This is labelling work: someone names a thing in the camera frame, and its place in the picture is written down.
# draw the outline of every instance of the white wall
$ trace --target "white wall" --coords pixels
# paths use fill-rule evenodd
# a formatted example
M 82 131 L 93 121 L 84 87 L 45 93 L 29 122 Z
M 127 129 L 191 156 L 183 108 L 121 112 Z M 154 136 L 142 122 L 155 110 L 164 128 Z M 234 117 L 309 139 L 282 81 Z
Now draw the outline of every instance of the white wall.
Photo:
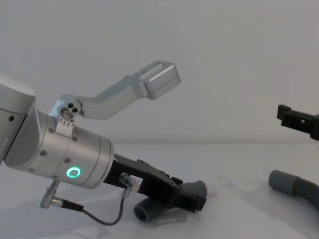
M 319 112 L 318 25 L 318 0 L 1 0 L 0 72 L 49 112 L 172 61 L 172 92 L 78 125 L 116 142 L 310 141 L 276 112 Z

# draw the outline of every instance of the gray hose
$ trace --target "gray hose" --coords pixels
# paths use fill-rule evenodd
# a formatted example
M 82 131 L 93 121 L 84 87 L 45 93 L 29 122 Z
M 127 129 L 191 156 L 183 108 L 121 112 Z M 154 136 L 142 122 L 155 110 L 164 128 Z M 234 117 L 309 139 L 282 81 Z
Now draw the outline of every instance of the gray hose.
M 318 185 L 302 179 L 301 177 L 274 170 L 269 175 L 269 186 L 273 189 L 291 196 L 299 196 L 306 199 L 319 210 Z
M 181 187 L 184 192 L 197 194 L 201 197 L 207 196 L 206 186 L 202 181 L 183 183 Z M 152 198 L 146 198 L 135 205 L 134 213 L 140 221 L 147 223 L 169 209 L 170 208 L 162 206 L 159 201 L 156 201 Z

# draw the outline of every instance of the label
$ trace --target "label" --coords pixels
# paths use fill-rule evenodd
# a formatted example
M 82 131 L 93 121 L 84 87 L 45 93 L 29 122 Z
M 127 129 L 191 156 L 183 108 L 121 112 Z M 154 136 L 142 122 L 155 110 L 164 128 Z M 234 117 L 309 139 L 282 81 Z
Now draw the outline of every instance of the label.
M 130 177 L 133 178 L 138 185 L 141 185 L 141 183 L 143 182 L 143 178 L 140 178 L 134 175 L 131 175 Z

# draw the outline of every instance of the green led ring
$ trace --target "green led ring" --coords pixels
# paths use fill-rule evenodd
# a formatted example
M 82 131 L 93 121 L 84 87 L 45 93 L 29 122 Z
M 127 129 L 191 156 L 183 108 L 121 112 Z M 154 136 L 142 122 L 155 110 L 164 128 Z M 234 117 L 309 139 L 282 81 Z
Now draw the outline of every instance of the green led ring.
M 73 171 L 77 171 L 76 175 L 71 175 L 71 172 Z M 66 171 L 66 176 L 68 176 L 69 178 L 77 178 L 78 176 L 80 176 L 81 174 L 81 169 L 79 169 L 78 167 L 72 167 L 69 168 L 68 171 Z

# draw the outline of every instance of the white table surface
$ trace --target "white table surface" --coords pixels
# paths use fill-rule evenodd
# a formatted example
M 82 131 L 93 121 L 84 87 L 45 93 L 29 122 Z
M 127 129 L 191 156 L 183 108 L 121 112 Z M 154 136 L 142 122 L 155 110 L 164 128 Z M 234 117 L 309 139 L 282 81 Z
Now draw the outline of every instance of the white table surface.
M 307 202 L 271 190 L 273 169 L 319 183 L 319 144 L 115 145 L 116 153 L 142 159 L 184 181 L 204 180 L 220 191 L 198 214 L 175 212 L 150 224 L 139 222 L 134 194 L 122 220 L 102 226 L 84 214 L 37 206 L 49 180 L 0 167 L 1 239 L 318 239 L 319 212 Z M 120 189 L 88 190 L 62 184 L 57 196 L 76 201 L 111 221 Z

